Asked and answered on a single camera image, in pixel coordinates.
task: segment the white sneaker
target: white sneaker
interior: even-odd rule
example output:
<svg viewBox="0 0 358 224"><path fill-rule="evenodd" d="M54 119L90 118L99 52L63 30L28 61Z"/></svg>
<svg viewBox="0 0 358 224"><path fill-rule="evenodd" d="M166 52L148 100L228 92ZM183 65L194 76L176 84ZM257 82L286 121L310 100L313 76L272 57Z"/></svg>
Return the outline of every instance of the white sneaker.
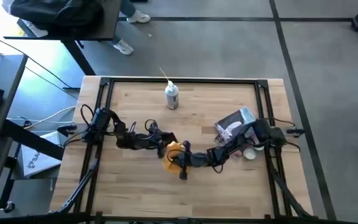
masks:
<svg viewBox="0 0 358 224"><path fill-rule="evenodd" d="M114 44L113 47L119 50L124 55L130 55L134 51L134 49L130 47L127 43L125 43L123 40L120 40L117 44Z"/></svg>
<svg viewBox="0 0 358 224"><path fill-rule="evenodd" d="M134 23L134 22L146 23L146 22L150 21L150 16L143 14L139 10L136 10L135 14L133 16L131 16L130 18L127 18L127 21L130 23Z"/></svg>

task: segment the wooden tabletop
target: wooden tabletop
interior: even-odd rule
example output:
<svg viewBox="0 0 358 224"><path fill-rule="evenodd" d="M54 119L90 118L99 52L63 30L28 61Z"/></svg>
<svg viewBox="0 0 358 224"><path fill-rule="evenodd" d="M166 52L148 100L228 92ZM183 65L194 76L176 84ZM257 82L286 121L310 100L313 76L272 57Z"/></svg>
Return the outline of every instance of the wooden tabletop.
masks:
<svg viewBox="0 0 358 224"><path fill-rule="evenodd" d="M84 123L79 113L82 104L94 107L99 80L100 77L84 77L74 122ZM291 121L283 80L269 79L268 84L275 117ZM180 142L189 140L193 152L205 152L214 146L217 132L213 124L221 118L243 106L250 108L255 117L258 114L252 86L177 85L180 90L177 110L172 111L165 105L166 84L129 82L114 83L111 109L127 127L137 121L137 133L145 133L144 122L155 119L162 131L174 132ZM253 161L230 158L221 174L210 167L192 169L184 181L177 174L164 171L155 150L119 149L115 142L114 136L105 137L93 213L193 218L263 218L265 214L273 214L264 152L259 152ZM66 148L51 210L58 209L76 188L85 146L76 142ZM298 149L285 146L282 157L288 188L304 209L313 213ZM284 213L280 190L278 197L280 211Z"/></svg>

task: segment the black metal frame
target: black metal frame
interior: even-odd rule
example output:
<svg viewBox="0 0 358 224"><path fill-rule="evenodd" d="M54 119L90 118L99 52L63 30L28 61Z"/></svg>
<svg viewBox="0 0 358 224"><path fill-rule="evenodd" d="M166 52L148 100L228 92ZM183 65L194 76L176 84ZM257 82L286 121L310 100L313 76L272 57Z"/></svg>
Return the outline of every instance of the black metal frame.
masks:
<svg viewBox="0 0 358 224"><path fill-rule="evenodd" d="M13 185L15 182L15 180L12 179L12 174L14 172L15 166L17 165L17 157L19 155L20 148L21 148L21 145L18 144L15 154L14 154L14 157L8 156L5 161L5 167L10 169L9 173L6 177L5 186L4 186L4 189L2 190L2 194L1 194L1 198L0 198L0 210L4 210L5 212L8 212L8 210L6 210L6 209L7 209L8 201L9 201L9 198L11 197L11 192L12 192Z"/></svg>
<svg viewBox="0 0 358 224"><path fill-rule="evenodd" d="M100 101L101 101L101 97L103 94L103 89L104 86L106 84L106 82L108 82L107 80L109 80L109 91L108 91L108 99L106 102L106 107L109 108L109 103L111 101L111 95L112 95L112 91L113 91L113 84L115 82L146 82L146 83L165 83L167 82L167 80L165 78L101 78L100 84L99 84L99 91L98 91L98 96L96 99L96 103L95 103L95 109L97 107L100 106ZM264 116L264 109L262 106L262 97L260 94L261 89L263 89L264 94L265 94L265 100L266 100L266 105L267 105L267 113L268 113L268 118L270 120L270 124L273 126L274 123L274 119L273 119L273 108L272 108L272 102L270 101L270 92L269 92L269 84L267 83L267 80L243 80L243 79L204 79L204 78L171 78L171 81L173 81L174 83L215 83L215 84L244 84L244 85L253 85L254 89L255 89L255 95L256 95L256 102L257 102L257 108L258 108L258 112L259 112L259 118L265 118ZM83 175L85 174L85 171L88 169L88 164L90 161L90 152L91 150L89 149L89 143L87 145L87 150L85 152L85 157L84 157L84 161L83 161L83 167L81 170L81 177L80 179L83 177ZM267 175L268 175L268 179L269 179L269 186L270 186L270 194L272 196L272 207L273 207L273 214L274 217L280 217L280 207L278 204L278 196L277 196L277 190L276 190L276 186L275 186L275 181L272 177L271 174L271 170L272 167L271 166L271 162L269 162L269 160L272 160L273 158L275 158L276 163L277 163L277 170L278 173L280 175L280 177L283 179L283 181L285 182L285 171L283 168L283 161L281 158L281 150L280 149L275 149L275 157L272 157L270 155L270 150L265 152L265 159L266 159L266 166L267 166ZM93 204L93 197L94 197L94 186L96 185L96 177L97 177L97 173L95 175L95 177L92 179L94 181L92 181L91 183L91 187L89 188L89 193L88 193L88 201L86 204L86 213L90 213L91 212L91 207ZM284 197L283 195L283 201L284 201L284 205L285 205L285 215L286 216L291 216L291 208L290 208L290 204L287 200L286 197ZM75 209L74 212L79 212L80 211L80 204L81 204L81 198L77 201L76 205L75 205Z"/></svg>
<svg viewBox="0 0 358 224"><path fill-rule="evenodd" d="M81 49L77 46L75 40L62 40L62 44L67 48L78 66L82 69L85 75L96 75L90 63L85 58Z"/></svg>
<svg viewBox="0 0 358 224"><path fill-rule="evenodd" d="M40 136L7 119L2 126L0 135L4 137L10 137L13 139L13 141L18 142L19 144L36 149L42 154L53 157L55 159L61 160L63 158L62 147L41 138Z"/></svg>
<svg viewBox="0 0 358 224"><path fill-rule="evenodd" d="M259 118L265 118L264 108L262 104L261 90L264 91L266 105L267 105L267 114L270 121L270 125L274 125L273 119L273 108L270 100L269 84L267 80L242 80L242 79L204 79L204 78L171 78L171 81L174 83L210 83L210 84L244 84L244 85L253 85L255 89L255 96L257 100L257 108L259 111ZM109 83L108 99L106 102L106 107L110 106L113 85L115 82L146 82L146 83L165 83L165 78L101 78L98 97L96 99L95 108L100 106L101 97L103 95L104 86ZM103 148L102 144L97 146L95 158L99 159L101 157L101 150ZM83 161L83 167L81 176L85 174L84 170L87 170L88 163L90 161L92 147L87 146L86 153ZM114 217L114 216L102 216L101 212L96 212L96 216L91 216L91 209L93 205L94 191L96 188L96 179L97 171L94 176L92 176L91 187L88 192L88 199L86 203L86 211L80 212L80 197L76 201L76 207L73 213L69 214L59 214L53 213L48 215L39 215L33 217L19 217L19 218L8 218L0 219L0 223L51 223L51 222L62 222L65 223L78 223L78 222L88 222L88 221L97 221L96 223L104 223L106 221L127 221L127 222L175 222L178 224L196 224L196 223L348 223L348 222L338 222L331 220L321 220L317 217L313 218L298 218L293 217L291 214L290 204L288 198L283 195L285 215L280 214L280 207L278 205L277 190L275 186L275 179L272 176L272 169L274 166L272 159L276 160L277 163L277 173L285 183L285 171L283 168L283 161L281 158L281 149L273 149L275 156L271 155L271 149L265 151L265 160L267 166L267 175L269 179L270 193L272 196L272 207L273 215L272 218L270 215L265 215L264 218L253 218L253 219L243 219L243 218L144 218L144 217Z"/></svg>

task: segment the gray floor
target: gray floor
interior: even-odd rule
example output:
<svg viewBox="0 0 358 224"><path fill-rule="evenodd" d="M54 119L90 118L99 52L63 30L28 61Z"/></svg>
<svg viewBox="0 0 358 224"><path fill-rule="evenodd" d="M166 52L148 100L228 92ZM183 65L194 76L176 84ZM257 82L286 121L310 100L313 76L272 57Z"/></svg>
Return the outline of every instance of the gray floor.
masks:
<svg viewBox="0 0 358 224"><path fill-rule="evenodd" d="M276 5L280 17L353 17L358 12L358 0L276 0ZM159 17L272 17L269 0L150 0L137 7ZM282 26L336 215L358 222L358 33L347 22ZM161 76L162 67L177 77L282 78L293 119L300 124L274 22L120 22L117 33L135 48L133 55L122 55L108 43L84 42L83 52L98 75ZM58 42L10 43L69 84L80 84L82 71ZM29 66L58 84L41 68ZM74 104L75 99L27 71L10 116L44 118ZM303 138L300 145L313 209L324 217ZM0 212L0 217L47 212L49 180L26 180L15 188L12 199L18 209L7 215ZM28 189L33 197L21 197L19 189Z"/></svg>

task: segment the glue bottle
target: glue bottle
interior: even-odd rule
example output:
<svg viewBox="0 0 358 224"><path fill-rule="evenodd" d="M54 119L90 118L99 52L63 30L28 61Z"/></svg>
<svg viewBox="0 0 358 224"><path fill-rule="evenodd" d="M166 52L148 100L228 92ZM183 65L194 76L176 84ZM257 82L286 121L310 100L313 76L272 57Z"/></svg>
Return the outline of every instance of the glue bottle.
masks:
<svg viewBox="0 0 358 224"><path fill-rule="evenodd" d="M179 107L179 88L168 80L168 85L165 87L165 96L167 96L167 106L171 110Z"/></svg>

